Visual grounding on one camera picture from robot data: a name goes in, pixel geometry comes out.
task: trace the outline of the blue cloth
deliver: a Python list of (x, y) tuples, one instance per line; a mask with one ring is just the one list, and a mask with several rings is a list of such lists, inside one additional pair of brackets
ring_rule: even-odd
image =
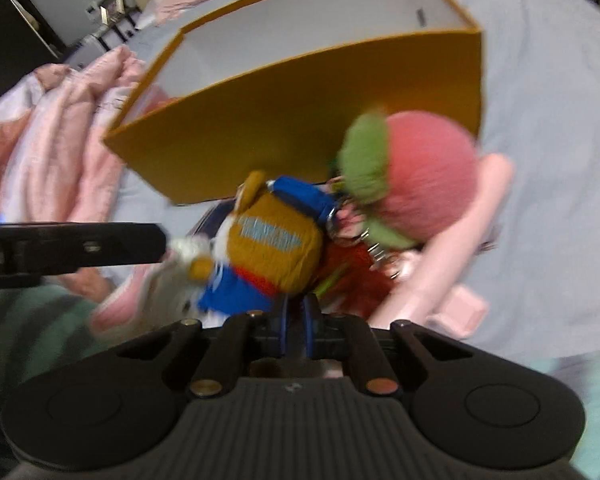
[(271, 186), (271, 192), (280, 200), (313, 218), (319, 226), (324, 226), (327, 216), (335, 207), (331, 196), (313, 184), (290, 176), (281, 176)]
[(231, 267), (218, 266), (198, 301), (198, 307), (233, 316), (248, 310), (266, 312), (270, 310), (272, 301), (250, 282), (238, 276)]

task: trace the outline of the green striped fabric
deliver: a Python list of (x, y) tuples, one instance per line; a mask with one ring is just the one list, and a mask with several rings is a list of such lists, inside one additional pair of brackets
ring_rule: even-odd
[(24, 381), (105, 349), (87, 329), (95, 307), (59, 285), (0, 290), (0, 406)]

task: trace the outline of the yellow box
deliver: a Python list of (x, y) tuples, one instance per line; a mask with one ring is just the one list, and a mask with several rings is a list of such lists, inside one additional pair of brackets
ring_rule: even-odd
[(480, 37), (453, 0), (238, 0), (180, 30), (105, 143), (174, 203), (232, 196), (251, 170), (323, 182), (373, 108), (477, 135)]

